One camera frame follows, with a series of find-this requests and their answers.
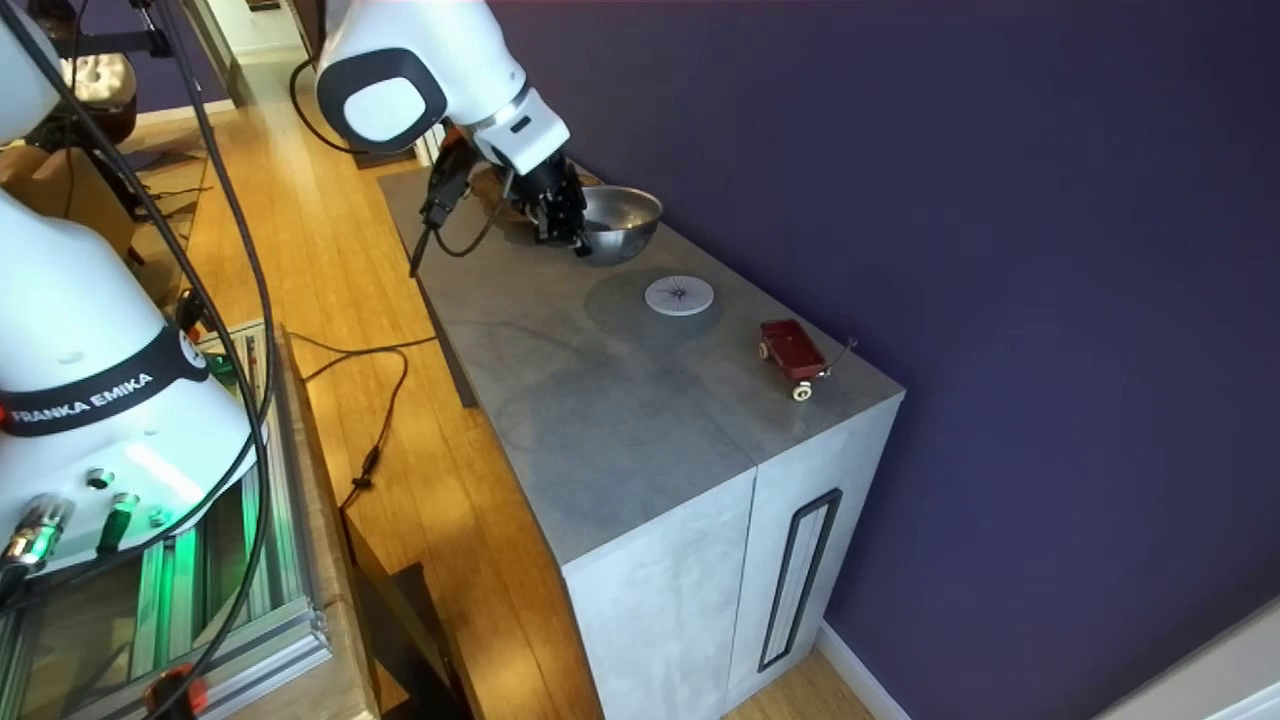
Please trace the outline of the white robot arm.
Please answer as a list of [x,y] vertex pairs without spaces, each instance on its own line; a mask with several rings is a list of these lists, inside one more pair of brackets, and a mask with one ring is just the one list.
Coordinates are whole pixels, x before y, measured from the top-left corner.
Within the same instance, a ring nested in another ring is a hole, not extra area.
[[541,240],[581,236],[573,129],[533,86],[483,0],[348,0],[320,52],[315,104],[361,152],[406,152],[451,125],[508,172],[508,199]]

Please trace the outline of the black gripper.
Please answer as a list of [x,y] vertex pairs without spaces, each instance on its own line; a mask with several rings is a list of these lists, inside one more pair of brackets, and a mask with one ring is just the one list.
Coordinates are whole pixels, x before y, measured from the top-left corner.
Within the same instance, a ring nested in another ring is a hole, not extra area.
[[529,176],[508,176],[504,195],[541,244],[573,244],[586,229],[586,183],[563,152],[553,152]]

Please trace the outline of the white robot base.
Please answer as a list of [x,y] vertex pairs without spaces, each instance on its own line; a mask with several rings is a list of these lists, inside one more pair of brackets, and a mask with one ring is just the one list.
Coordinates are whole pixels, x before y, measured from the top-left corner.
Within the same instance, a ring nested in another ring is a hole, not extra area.
[[0,195],[0,544],[61,571],[195,522],[255,461],[244,403],[83,223]]

